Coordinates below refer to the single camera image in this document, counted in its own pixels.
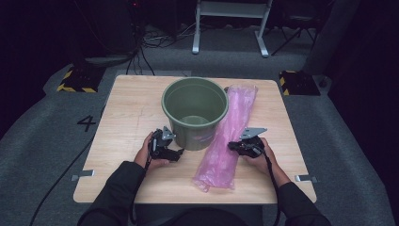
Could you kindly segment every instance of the metal bracket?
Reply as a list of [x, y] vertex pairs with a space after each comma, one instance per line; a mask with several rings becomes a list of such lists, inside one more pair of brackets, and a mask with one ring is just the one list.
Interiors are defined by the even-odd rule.
[[245, 128], [240, 136], [240, 139], [248, 139], [258, 136], [259, 134], [267, 131], [265, 128]]
[[77, 181], [77, 180], [79, 180], [79, 177], [85, 177], [85, 176], [94, 176], [94, 169], [82, 170], [79, 173], [79, 175], [72, 175], [71, 181]]
[[175, 137], [176, 135], [174, 135], [166, 126], [164, 126], [164, 129], [162, 131], [162, 139], [174, 139]]
[[312, 182], [312, 183], [318, 183], [320, 182], [317, 180], [315, 176], [310, 176], [310, 175], [296, 175], [295, 176], [295, 181], [296, 182]]

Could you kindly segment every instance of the bucket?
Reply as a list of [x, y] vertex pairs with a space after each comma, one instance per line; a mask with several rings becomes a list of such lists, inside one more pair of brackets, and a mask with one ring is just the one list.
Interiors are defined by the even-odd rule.
[[162, 95], [162, 109], [176, 135], [175, 141], [188, 151], [202, 150], [211, 144], [228, 108], [229, 99], [223, 88], [200, 77], [177, 80]]

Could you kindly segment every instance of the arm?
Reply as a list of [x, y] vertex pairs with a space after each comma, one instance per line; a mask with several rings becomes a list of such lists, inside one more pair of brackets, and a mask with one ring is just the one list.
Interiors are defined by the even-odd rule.
[[[146, 175], [144, 167], [147, 162], [151, 135], [152, 133], [144, 140], [134, 162], [124, 161], [112, 173], [103, 190], [80, 217], [77, 225], [127, 225], [130, 206]], [[167, 163], [165, 159], [152, 160], [149, 172]]]
[[[291, 182], [290, 178], [279, 166], [265, 138], [262, 138], [262, 142], [265, 153], [272, 163], [273, 175], [279, 189], [279, 208], [287, 217], [286, 225], [330, 225], [328, 219], [319, 212], [308, 196], [296, 184]], [[269, 175], [264, 156], [261, 155], [256, 158], [243, 156], [243, 158], [259, 171]]]

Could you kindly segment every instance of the gray carpet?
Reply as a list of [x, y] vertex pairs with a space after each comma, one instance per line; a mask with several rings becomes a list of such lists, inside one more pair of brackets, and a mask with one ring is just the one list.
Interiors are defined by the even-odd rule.
[[[253, 28], [207, 30], [201, 35], [197, 56], [191, 54], [192, 36], [167, 48], [144, 48], [144, 54], [158, 75], [278, 81], [280, 71], [302, 68], [311, 47], [306, 34], [277, 55], [262, 58]], [[269, 52], [283, 42], [278, 30], [264, 39]], [[140, 56], [140, 65], [136, 58], [129, 74], [151, 74]], [[127, 65], [108, 68], [98, 93], [57, 92], [71, 66], [66, 65], [44, 86], [46, 96], [4, 135], [0, 141], [0, 225], [29, 224], [46, 192], [95, 135], [113, 81], [126, 73]], [[327, 88], [320, 90], [321, 96], [283, 96], [308, 170], [321, 181], [314, 184], [317, 207], [333, 225], [394, 225], [385, 187], [327, 97]], [[85, 126], [77, 122], [88, 115], [97, 123], [85, 132]], [[77, 182], [70, 180], [83, 168], [87, 154], [88, 149], [48, 196], [34, 225], [74, 225], [88, 208], [73, 201]], [[275, 214], [276, 205], [264, 206], [264, 225], [271, 225]]]

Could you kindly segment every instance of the pink plastic bag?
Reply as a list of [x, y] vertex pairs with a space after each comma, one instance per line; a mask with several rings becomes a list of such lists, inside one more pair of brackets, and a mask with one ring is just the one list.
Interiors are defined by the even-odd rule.
[[228, 148], [230, 141], [239, 141], [247, 127], [258, 89], [255, 86], [229, 87], [229, 111], [220, 121], [215, 138], [203, 157], [193, 182], [204, 192], [211, 186], [234, 189], [234, 174], [238, 153]]

